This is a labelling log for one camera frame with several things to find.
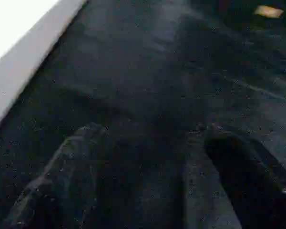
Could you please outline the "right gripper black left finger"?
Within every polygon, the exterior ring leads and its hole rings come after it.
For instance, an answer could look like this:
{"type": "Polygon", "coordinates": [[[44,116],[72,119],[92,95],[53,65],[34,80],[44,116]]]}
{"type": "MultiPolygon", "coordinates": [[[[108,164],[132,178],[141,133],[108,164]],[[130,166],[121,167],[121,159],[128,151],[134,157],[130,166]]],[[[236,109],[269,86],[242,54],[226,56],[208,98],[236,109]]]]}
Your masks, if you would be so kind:
{"type": "Polygon", "coordinates": [[[96,205],[107,129],[90,123],[67,137],[21,192],[2,229],[80,229],[96,205]]]}

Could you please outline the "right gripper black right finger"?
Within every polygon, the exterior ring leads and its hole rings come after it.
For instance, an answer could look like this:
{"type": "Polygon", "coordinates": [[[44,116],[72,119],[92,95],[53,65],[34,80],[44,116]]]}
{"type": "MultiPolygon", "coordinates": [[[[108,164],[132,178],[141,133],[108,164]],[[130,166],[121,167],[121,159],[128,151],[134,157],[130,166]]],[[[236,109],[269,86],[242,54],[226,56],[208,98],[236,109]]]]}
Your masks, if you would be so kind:
{"type": "Polygon", "coordinates": [[[286,169],[257,139],[209,125],[204,148],[245,229],[286,229],[286,169]]]}

